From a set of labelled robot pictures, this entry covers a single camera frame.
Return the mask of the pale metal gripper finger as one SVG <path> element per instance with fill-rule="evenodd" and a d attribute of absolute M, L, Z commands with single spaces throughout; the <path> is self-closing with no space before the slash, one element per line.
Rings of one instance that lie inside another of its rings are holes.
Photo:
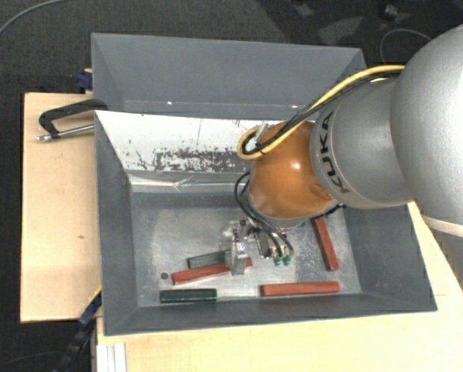
<path fill-rule="evenodd" d="M 225 265 L 233 276 L 244 275 L 249 255 L 244 242 L 232 242 L 225 252 Z"/>
<path fill-rule="evenodd" d="M 232 221 L 224 226 L 221 230 L 221 239 L 219 241 L 219 250 L 237 250 L 237 244 L 240 242 L 240 222 Z"/>

